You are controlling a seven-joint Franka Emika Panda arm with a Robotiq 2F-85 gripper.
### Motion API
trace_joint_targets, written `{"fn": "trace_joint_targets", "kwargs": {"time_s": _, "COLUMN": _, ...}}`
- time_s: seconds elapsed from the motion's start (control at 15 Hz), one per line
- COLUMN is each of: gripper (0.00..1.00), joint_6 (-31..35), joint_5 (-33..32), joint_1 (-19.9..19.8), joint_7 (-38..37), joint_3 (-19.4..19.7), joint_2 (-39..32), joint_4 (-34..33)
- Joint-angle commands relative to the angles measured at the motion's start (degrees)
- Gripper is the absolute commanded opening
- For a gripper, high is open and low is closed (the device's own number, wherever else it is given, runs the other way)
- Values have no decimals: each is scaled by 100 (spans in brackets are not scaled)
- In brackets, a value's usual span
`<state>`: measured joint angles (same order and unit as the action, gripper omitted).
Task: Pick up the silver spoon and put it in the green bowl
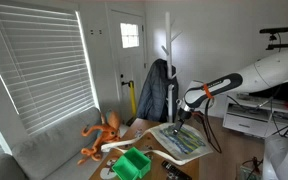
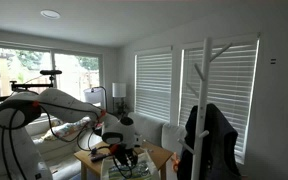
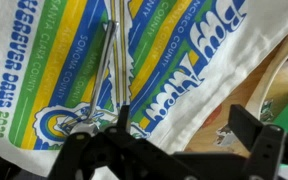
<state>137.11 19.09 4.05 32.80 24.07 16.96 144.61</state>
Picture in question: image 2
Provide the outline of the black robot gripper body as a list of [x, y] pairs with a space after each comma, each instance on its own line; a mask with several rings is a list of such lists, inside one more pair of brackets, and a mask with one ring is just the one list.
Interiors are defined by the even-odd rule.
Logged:
[[138, 155], [133, 149], [119, 148], [115, 152], [115, 158], [125, 166], [135, 166], [138, 162]]

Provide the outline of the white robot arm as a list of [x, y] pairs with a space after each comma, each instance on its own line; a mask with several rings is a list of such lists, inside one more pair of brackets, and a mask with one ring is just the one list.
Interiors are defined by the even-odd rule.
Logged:
[[26, 126], [43, 113], [67, 123], [85, 117], [100, 123], [101, 137], [110, 154], [128, 168], [137, 164], [132, 119], [119, 119], [59, 89], [48, 88], [40, 94], [16, 93], [0, 104], [0, 161], [9, 180], [52, 180], [50, 169], [26, 130]]

